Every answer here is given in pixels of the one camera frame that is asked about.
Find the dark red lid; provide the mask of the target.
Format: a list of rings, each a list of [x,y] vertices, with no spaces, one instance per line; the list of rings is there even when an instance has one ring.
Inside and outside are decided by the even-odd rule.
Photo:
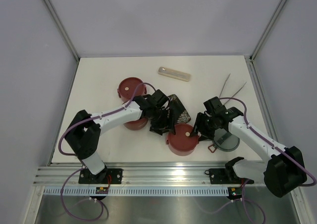
[[[147,118],[140,118],[135,121],[126,122],[124,125],[130,125],[130,126],[140,126],[142,124],[146,124],[148,122]]]
[[[137,86],[142,83],[143,81],[137,77],[128,77],[120,82],[117,90],[129,92],[129,96],[131,99]],[[138,87],[138,90],[135,96],[146,95],[146,93],[147,93],[146,85],[142,84],[141,86]]]
[[[185,156],[193,152],[198,144],[198,135],[191,136],[193,127],[189,124],[179,123],[175,125],[175,134],[169,132],[166,144],[170,150],[180,156]]]

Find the pink bowl with handles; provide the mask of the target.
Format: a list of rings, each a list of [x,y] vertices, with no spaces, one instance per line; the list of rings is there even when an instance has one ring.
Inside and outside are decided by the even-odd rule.
[[[170,151],[178,156],[187,156],[193,153],[198,145],[198,136],[173,135],[169,133],[166,138],[166,144]]]

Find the metal food tongs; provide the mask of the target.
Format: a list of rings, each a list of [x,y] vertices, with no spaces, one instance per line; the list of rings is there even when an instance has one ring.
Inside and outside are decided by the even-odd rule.
[[[231,74],[229,73],[222,85],[219,97],[235,97],[246,85],[247,82],[236,82],[234,79],[231,79]]]

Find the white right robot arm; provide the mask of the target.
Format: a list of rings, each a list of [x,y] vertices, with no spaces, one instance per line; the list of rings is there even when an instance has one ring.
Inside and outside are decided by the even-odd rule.
[[[236,107],[226,108],[220,98],[213,97],[204,102],[206,111],[198,113],[191,136],[200,140],[215,140],[215,132],[224,129],[248,145],[262,159],[254,163],[237,157],[225,165],[225,178],[229,182],[250,179],[264,183],[276,197],[283,197],[307,181],[301,151],[293,146],[286,147],[271,139],[247,121],[246,112]]]

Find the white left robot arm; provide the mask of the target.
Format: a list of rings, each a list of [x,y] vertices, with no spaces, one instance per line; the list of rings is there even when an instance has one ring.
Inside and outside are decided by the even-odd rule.
[[[175,133],[175,115],[170,99],[161,90],[151,95],[135,96],[121,106],[106,112],[90,114],[79,111],[64,132],[66,140],[77,159],[88,169],[95,183],[106,180],[108,168],[100,158],[97,147],[100,136],[107,131],[142,118],[148,119],[150,131],[158,135]]]

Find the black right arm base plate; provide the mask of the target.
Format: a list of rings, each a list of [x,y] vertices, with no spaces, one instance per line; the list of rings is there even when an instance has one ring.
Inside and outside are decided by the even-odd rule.
[[[210,168],[204,174],[209,177],[211,184],[243,184],[246,180],[228,168]]]

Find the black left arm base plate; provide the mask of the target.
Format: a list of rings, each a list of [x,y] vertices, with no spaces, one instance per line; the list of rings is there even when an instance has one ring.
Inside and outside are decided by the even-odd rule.
[[[107,171],[101,171],[99,174],[92,174],[88,169],[80,171],[79,184],[121,184],[123,169],[108,168]]]

